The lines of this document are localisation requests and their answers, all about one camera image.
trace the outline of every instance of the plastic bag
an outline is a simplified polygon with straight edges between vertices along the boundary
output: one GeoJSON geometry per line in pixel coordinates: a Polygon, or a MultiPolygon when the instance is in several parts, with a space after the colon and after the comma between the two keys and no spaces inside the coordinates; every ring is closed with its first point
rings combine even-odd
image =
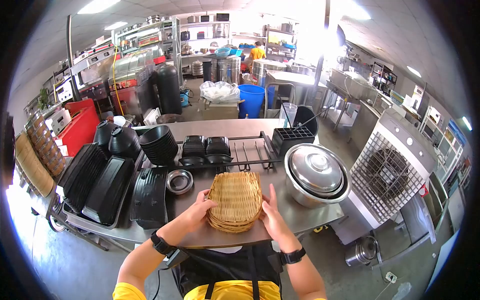
{"type": "Polygon", "coordinates": [[[213,103],[236,103],[240,101],[240,90],[237,84],[205,81],[200,85],[200,97],[213,103]]]}

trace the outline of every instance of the blue barrel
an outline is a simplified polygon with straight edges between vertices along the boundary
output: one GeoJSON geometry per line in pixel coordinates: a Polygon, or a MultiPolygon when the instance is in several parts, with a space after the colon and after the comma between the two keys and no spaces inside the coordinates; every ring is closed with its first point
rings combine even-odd
{"type": "Polygon", "coordinates": [[[239,85],[239,90],[240,101],[245,100],[239,104],[240,119],[244,119],[246,114],[249,119],[257,119],[265,101],[265,89],[253,84],[242,84],[239,85]]]}
{"type": "Polygon", "coordinates": [[[275,86],[271,85],[268,87],[267,96],[268,96],[268,109],[272,108],[273,96],[275,95],[275,86]]]}

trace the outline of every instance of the fluorescent light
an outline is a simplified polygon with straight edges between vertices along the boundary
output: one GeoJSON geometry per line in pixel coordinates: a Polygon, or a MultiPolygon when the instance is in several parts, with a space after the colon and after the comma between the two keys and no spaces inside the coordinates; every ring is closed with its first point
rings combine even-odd
{"type": "Polygon", "coordinates": [[[109,27],[105,27],[105,30],[117,29],[117,28],[122,27],[126,24],[128,24],[128,23],[127,22],[116,22],[116,23],[110,25],[109,27]]]}
{"type": "Polygon", "coordinates": [[[470,125],[470,122],[467,120],[467,118],[462,117],[463,122],[467,126],[468,130],[472,131],[472,125],[470,125]]]}
{"type": "Polygon", "coordinates": [[[93,0],[85,5],[78,14],[101,12],[119,1],[120,0],[93,0]]]}
{"type": "Polygon", "coordinates": [[[352,0],[346,0],[346,3],[343,5],[343,15],[355,18],[357,20],[370,20],[370,15],[358,4],[352,0]]]}
{"type": "Polygon", "coordinates": [[[407,68],[410,70],[410,72],[414,73],[415,75],[417,75],[418,77],[421,78],[421,75],[417,70],[415,70],[415,69],[413,69],[412,67],[409,67],[409,66],[407,66],[407,68]]]}

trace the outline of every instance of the black watch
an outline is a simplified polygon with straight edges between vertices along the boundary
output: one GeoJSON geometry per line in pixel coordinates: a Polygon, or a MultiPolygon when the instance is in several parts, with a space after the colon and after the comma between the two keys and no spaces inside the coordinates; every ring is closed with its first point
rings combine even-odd
{"type": "Polygon", "coordinates": [[[298,263],[301,261],[301,258],[306,254],[307,252],[305,249],[302,247],[300,250],[296,250],[294,252],[290,253],[281,253],[280,254],[280,260],[282,261],[282,265],[285,264],[294,264],[298,263]]]}
{"type": "Polygon", "coordinates": [[[152,233],[150,239],[153,242],[153,247],[160,254],[167,255],[176,249],[176,247],[170,246],[163,238],[159,238],[158,235],[156,235],[156,230],[152,233]]]}

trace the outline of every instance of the evaporative air cooler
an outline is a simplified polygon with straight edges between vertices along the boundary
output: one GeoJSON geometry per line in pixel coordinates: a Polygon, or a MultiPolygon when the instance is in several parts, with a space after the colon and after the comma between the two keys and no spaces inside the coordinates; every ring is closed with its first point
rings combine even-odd
{"type": "Polygon", "coordinates": [[[421,133],[386,109],[350,170],[352,190],[340,203],[346,217],[331,224],[343,244],[391,218],[428,180],[436,154],[421,133]]]}

